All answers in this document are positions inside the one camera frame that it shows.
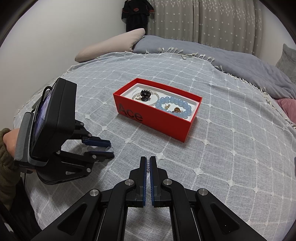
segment red box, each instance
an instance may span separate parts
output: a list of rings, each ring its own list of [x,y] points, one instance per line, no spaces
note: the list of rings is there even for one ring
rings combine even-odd
[[[169,91],[171,93],[198,102],[196,109],[192,111],[192,119],[188,121],[178,116],[159,110],[155,107],[148,106],[144,103],[121,96],[125,91],[129,90],[137,83]],[[139,78],[136,78],[127,83],[125,86],[114,92],[113,96],[118,113],[134,119],[137,122],[158,130],[182,142],[185,142],[186,140],[186,137],[189,133],[193,121],[195,120],[195,116],[202,101],[202,97],[194,95],[192,93],[174,88],[172,86]]]

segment star-patterned curtain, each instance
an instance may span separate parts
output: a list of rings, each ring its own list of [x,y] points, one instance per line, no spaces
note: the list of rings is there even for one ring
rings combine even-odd
[[[149,0],[148,34],[258,56],[262,11],[258,0]]]

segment beige pillow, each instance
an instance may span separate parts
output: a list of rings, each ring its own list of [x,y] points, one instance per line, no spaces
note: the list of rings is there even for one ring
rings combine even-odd
[[[75,57],[76,62],[85,62],[112,52],[132,52],[133,46],[145,35],[143,28],[117,35],[103,42],[90,45],[81,50]]]

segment hand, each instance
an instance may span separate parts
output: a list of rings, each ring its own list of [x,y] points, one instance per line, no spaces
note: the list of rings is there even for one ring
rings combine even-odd
[[[3,136],[3,142],[6,145],[6,149],[12,157],[15,157],[15,146],[17,143],[18,129],[14,129]]]

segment bedsheet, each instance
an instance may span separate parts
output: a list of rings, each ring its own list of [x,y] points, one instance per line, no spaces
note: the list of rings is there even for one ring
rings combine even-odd
[[[296,131],[269,95],[208,61],[169,53],[111,53],[62,77],[78,85],[76,119],[110,140],[115,158],[95,163],[86,178],[53,186],[27,175],[25,188],[42,229],[89,190],[125,180],[141,156],[156,156],[185,188],[207,188],[268,241],[284,238],[296,217]],[[203,97],[185,143],[117,113],[112,93],[137,77]],[[15,127],[40,95],[19,111]],[[91,147],[69,140],[62,149],[82,154]],[[173,240],[169,210],[153,208],[149,199],[148,185],[147,205],[129,208],[125,240]]]

